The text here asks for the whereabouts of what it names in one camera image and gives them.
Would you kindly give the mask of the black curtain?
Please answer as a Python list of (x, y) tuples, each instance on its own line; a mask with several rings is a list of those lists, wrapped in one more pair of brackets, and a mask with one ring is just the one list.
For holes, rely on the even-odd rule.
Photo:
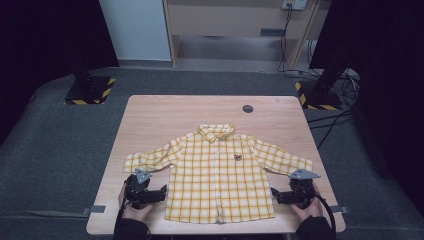
[(0, 0), (0, 145), (35, 90), (73, 73), (118, 65), (100, 0)]
[(311, 66), (360, 77), (354, 116), (381, 176), (424, 217), (424, 0), (331, 0)]

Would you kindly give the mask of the person's right hand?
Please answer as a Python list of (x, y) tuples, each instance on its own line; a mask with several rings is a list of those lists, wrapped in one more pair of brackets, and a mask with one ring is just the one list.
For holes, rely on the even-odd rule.
[(309, 217), (322, 217), (323, 209), (320, 200), (317, 197), (314, 197), (310, 205), (305, 209), (300, 209), (296, 205), (290, 206), (291, 210), (299, 218), (300, 222), (305, 221)]

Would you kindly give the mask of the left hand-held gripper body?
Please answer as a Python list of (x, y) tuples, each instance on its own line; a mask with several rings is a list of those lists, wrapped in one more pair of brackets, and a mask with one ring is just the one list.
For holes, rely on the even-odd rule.
[(152, 203), (152, 195), (148, 190), (151, 173), (136, 169), (125, 181), (125, 198), (135, 209), (141, 209), (144, 205)]

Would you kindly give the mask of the white panel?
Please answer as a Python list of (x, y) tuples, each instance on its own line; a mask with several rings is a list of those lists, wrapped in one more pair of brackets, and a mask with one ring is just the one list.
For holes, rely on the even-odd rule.
[(163, 0), (99, 2), (119, 60), (171, 60)]

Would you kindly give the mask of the light wooden cabinet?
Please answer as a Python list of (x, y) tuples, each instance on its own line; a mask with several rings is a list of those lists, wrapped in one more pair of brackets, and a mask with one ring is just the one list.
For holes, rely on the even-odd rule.
[(284, 29), (285, 61), (293, 69), (304, 44), (319, 37), (332, 0), (308, 0), (304, 10), (283, 10), (283, 0), (163, 0), (171, 56), (183, 36), (259, 37)]

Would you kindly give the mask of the black stand with striped base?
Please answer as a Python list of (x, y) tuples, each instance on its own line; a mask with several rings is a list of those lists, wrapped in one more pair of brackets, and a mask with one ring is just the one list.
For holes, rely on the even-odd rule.
[(93, 76), (87, 70), (74, 73), (74, 83), (65, 96), (66, 104), (103, 104), (115, 83), (110, 76)]
[(332, 64), (317, 80), (297, 82), (295, 88), (301, 106), (313, 110), (341, 110), (342, 101), (332, 88), (345, 70), (345, 67)]

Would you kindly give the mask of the yellow plaid shirt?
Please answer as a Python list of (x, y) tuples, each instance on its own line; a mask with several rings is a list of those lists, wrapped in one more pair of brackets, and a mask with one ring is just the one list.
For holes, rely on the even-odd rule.
[(170, 169), (164, 218), (215, 224), (275, 216), (266, 172), (288, 175), (313, 169), (313, 162), (253, 136), (231, 124), (202, 125), (151, 151), (126, 157), (124, 170)]

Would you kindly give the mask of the white power strip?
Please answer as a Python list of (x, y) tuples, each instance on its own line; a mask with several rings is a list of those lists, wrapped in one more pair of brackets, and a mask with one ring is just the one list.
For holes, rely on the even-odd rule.
[(304, 10), (308, 0), (283, 0), (283, 10)]

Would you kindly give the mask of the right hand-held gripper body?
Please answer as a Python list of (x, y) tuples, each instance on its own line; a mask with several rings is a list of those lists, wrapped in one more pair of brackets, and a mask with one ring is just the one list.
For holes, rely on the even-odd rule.
[(290, 204), (295, 204), (298, 208), (306, 209), (315, 198), (315, 188), (313, 180), (320, 178), (320, 175), (305, 169), (296, 170), (288, 175), (289, 186), (292, 190)]

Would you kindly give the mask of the grey cabinet label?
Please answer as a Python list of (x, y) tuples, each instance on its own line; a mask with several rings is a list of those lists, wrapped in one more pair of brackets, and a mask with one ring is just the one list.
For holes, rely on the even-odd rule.
[(286, 31), (284, 29), (262, 28), (260, 35), (264, 37), (281, 37)]

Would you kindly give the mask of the person's left hand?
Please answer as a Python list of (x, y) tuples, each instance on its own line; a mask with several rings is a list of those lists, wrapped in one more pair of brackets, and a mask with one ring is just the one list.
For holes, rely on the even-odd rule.
[(120, 194), (118, 196), (118, 202), (119, 214), (121, 215), (122, 219), (132, 219), (139, 222), (144, 222), (153, 209), (152, 204), (147, 204), (141, 209), (133, 208), (126, 199), (125, 186), (122, 186), (121, 188)]

